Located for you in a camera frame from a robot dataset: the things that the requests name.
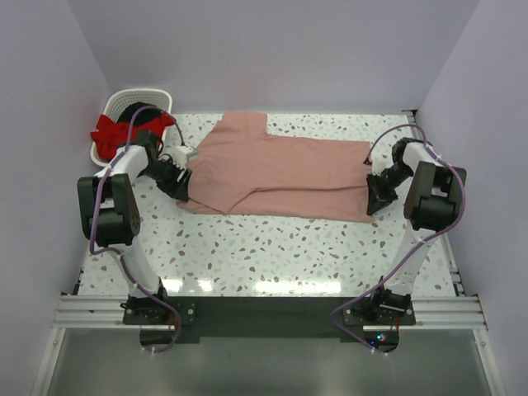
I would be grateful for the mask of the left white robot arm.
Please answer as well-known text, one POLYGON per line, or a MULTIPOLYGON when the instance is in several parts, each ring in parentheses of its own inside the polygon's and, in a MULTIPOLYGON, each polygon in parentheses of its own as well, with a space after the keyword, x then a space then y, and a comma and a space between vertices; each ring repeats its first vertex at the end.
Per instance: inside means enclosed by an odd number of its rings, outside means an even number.
POLYGON ((141 130, 133 142, 119 147, 116 156, 92 177, 77 182, 82 231, 92 255, 109 254, 119 265, 131 299, 162 303, 166 291, 149 265, 139 233, 141 218, 132 184, 148 177, 174 200, 188 201, 191 170, 186 163, 195 150, 186 145, 173 154, 162 153, 162 141, 141 130))

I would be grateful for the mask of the pink t shirt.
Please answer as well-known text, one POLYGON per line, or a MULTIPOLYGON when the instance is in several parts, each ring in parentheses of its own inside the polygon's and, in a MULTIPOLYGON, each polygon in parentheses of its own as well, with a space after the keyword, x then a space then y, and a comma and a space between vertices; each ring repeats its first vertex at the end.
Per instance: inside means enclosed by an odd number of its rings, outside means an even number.
POLYGON ((203 215, 271 215, 370 223, 365 141, 270 134, 267 116, 225 113, 198 144, 189 199, 203 215))

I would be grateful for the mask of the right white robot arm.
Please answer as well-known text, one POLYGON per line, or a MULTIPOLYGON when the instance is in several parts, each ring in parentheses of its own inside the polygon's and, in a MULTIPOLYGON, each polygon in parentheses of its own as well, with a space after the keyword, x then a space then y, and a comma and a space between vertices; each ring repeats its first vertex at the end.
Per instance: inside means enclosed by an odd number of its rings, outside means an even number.
POLYGON ((381 169, 367 157, 367 214, 374 215, 398 199, 396 188, 411 181, 403 205, 406 229, 394 258, 394 268, 380 279, 365 302, 396 313, 410 308, 415 280, 434 242, 454 228, 465 208, 467 172, 443 162, 430 144, 417 139, 400 139, 392 149, 393 164, 381 169))

